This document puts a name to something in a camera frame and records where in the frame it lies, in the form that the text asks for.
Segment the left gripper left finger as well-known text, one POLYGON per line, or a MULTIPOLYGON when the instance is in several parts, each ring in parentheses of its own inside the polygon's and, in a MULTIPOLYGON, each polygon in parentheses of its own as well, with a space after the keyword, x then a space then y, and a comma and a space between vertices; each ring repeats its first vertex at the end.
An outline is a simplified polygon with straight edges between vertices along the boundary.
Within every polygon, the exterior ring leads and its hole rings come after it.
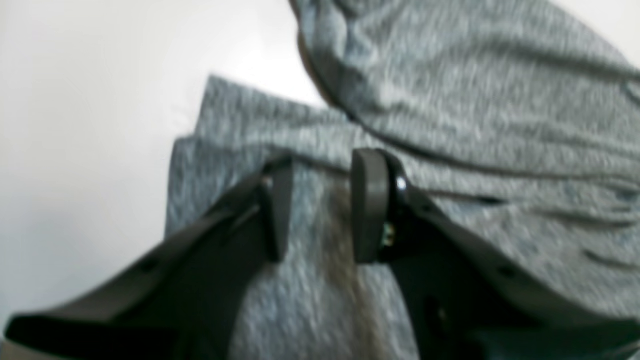
POLYGON ((17 314, 7 360, 224 360, 250 283, 286 257, 293 158, 275 156, 97 289, 17 314))

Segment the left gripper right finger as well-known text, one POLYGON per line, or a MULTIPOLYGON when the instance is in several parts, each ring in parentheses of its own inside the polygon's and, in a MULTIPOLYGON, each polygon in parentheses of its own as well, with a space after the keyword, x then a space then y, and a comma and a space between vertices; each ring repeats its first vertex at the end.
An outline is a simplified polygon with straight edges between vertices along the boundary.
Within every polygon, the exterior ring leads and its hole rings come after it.
POLYGON ((386 264, 422 360, 629 360, 639 322, 560 296, 452 222, 382 149, 352 151, 357 264, 386 264))

